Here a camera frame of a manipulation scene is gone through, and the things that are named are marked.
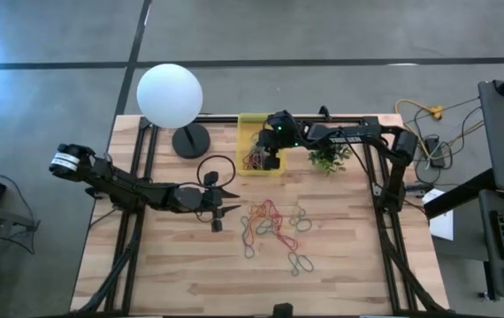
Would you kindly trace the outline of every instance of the gray floor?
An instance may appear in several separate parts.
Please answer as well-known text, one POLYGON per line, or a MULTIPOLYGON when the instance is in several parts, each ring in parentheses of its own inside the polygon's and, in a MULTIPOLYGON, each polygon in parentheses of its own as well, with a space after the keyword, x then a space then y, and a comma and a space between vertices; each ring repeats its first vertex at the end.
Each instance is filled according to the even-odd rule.
MULTIPOLYGON (((125 62, 141 7, 142 0, 0 0, 0 63, 125 62)), ((154 0, 139 60, 424 57, 504 57, 504 0, 154 0)), ((308 113, 320 105, 335 113, 383 113, 400 98, 449 106, 476 97, 481 80, 504 79, 504 64, 191 71, 203 86, 202 111, 211 113, 308 113)), ((126 114, 140 113, 134 92, 143 72, 134 73, 126 114)), ((48 165, 60 142, 105 150, 124 75, 0 70, 0 173, 18 182, 42 220, 35 256, 5 248, 0 317, 69 307, 93 201, 85 185, 53 178, 48 165)), ((424 134, 452 139, 477 106, 450 110, 440 122, 424 119, 424 134)), ((415 111, 402 107, 405 119, 415 111)), ((477 113, 470 123, 479 119, 477 113)), ((460 183, 488 167, 480 130, 439 182, 460 183)), ((12 196, 14 208, 26 213, 12 196)), ((464 210, 474 213, 473 204, 464 210)), ((438 247, 451 308, 504 316, 504 300, 476 297, 485 288, 482 264, 448 256, 442 242, 438 247)))

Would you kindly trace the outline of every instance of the desk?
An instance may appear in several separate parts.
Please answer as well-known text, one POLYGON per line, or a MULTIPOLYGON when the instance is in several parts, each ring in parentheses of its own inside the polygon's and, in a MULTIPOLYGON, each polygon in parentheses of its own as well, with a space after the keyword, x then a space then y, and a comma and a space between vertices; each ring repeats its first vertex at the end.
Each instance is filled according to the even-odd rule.
MULTIPOLYGON (((130 168, 139 120, 139 116, 117 117, 109 153, 120 169, 130 168)), ((401 125, 398 115, 379 115, 379 121, 382 125, 401 125)), ((234 159, 236 124, 204 125, 211 139, 206 156, 234 159)), ((172 133, 159 131, 151 177, 162 182, 195 181, 197 165, 206 156, 196 160, 177 157, 171 145, 172 133)), ((362 147, 355 149, 363 154, 362 147)), ((147 209, 130 313, 271 314, 275 304, 290 302, 297 315, 390 314, 368 178, 354 157, 345 161, 345 167, 347 171, 326 177, 311 166, 305 149, 294 148, 287 151, 287 170, 281 177, 237 176, 225 189, 241 197, 225 200, 225 206, 242 207, 226 215, 220 233, 211 233, 210 226, 193 215, 147 209), (314 272, 291 276, 288 251, 275 238, 257 239, 256 257, 244 257, 240 219, 248 214, 250 205, 268 198, 286 218, 285 224, 298 206, 313 220, 308 232, 285 229, 285 233, 298 239, 297 252, 313 261, 314 272)), ((203 165, 203 171, 210 169, 218 170, 219 183, 231 175, 230 165, 221 160, 203 165)), ((406 181, 413 180, 414 172, 408 169, 406 181)), ((110 209, 108 201, 98 201, 93 218, 110 209)), ((85 304, 107 276, 119 218, 116 213, 89 232, 71 309, 85 304)), ((433 298, 447 307, 425 216, 406 206, 400 219, 410 267, 433 298)), ((395 277, 404 304, 399 272, 395 277)), ((118 283, 117 304, 123 286, 124 279, 118 283)))

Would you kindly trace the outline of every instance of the power adapter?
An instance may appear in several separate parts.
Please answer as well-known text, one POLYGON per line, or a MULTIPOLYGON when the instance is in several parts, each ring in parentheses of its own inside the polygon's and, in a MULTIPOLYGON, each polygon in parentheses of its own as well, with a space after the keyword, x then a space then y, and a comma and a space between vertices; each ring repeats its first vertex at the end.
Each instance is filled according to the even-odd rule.
POLYGON ((443 152, 442 149, 439 146, 439 138, 427 138, 424 140, 425 142, 425 148, 427 149, 427 152, 431 154, 432 158, 436 159, 431 159, 431 167, 433 168, 445 168, 445 159, 443 158, 443 152))

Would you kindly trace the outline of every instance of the lamp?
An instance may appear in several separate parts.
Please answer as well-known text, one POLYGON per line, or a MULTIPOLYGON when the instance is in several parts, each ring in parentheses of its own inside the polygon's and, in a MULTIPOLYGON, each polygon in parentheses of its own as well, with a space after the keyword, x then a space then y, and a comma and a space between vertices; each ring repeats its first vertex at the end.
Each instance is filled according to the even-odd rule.
POLYGON ((178 129, 172 145, 178 156, 195 159, 210 146, 207 129, 191 122, 202 107, 199 80, 184 67, 175 64, 154 66, 144 73, 136 92, 142 114, 154 125, 178 129))

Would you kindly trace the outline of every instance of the lamp base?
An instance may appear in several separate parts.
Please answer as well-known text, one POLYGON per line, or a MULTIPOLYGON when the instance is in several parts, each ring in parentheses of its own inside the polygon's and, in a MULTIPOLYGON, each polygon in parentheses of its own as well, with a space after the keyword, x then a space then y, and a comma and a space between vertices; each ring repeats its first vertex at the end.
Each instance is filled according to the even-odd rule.
POLYGON ((189 124, 178 129, 172 138, 173 150, 184 159, 195 159, 205 155, 210 146, 207 129, 199 124, 189 124))

